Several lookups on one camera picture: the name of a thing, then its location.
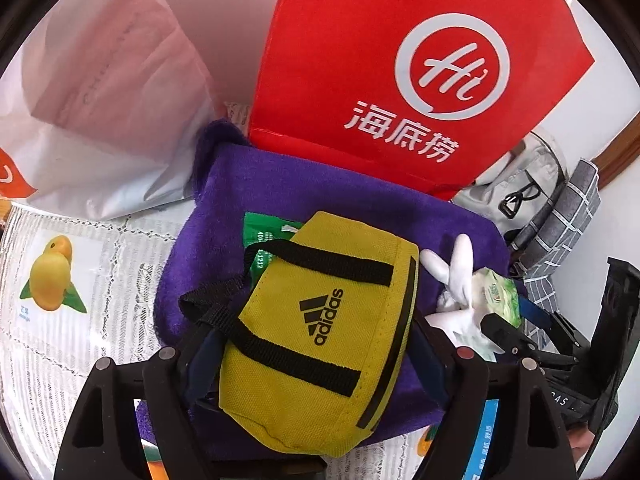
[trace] purple towel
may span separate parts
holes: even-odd
[[[156,295],[158,337],[176,344],[189,323],[178,298],[203,282],[242,271],[242,223],[251,211],[305,222],[317,211],[351,218],[431,249],[449,261],[453,241],[467,233],[474,269],[506,275],[509,252],[494,225],[449,202],[370,176],[309,160],[252,148],[226,121],[204,132],[194,167],[196,209],[184,225],[167,261]],[[420,268],[416,307],[434,312],[442,286]],[[363,442],[371,444],[438,422],[442,412],[421,389],[405,359],[380,424]],[[216,460],[281,456],[251,437],[228,415],[196,407],[191,419],[206,452]],[[146,406],[138,420],[143,438],[155,441]]]

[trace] red bag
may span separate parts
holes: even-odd
[[[449,199],[592,63],[564,0],[279,0],[250,139]]]

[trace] white plush toy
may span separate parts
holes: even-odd
[[[480,330],[482,318],[491,310],[482,286],[483,269],[473,272],[474,251],[470,238],[465,234],[456,238],[450,265],[428,249],[420,252],[420,263],[445,285],[438,298],[436,314],[426,316],[427,322],[442,329],[455,346],[469,346],[485,361],[494,362],[494,353],[504,352]]]

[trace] yellow adidas bag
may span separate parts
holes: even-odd
[[[418,249],[318,212],[287,240],[241,308],[208,322],[228,337],[220,408],[287,453],[341,456],[376,427],[398,377],[417,288]]]

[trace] checkered cloth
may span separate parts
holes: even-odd
[[[524,280],[529,299],[536,305],[550,312],[558,310],[551,275],[576,245],[599,205],[598,168],[581,160],[569,181],[556,189],[516,236],[511,251],[522,253],[512,265],[511,275]],[[528,321],[525,334],[540,348],[549,342],[545,333]]]

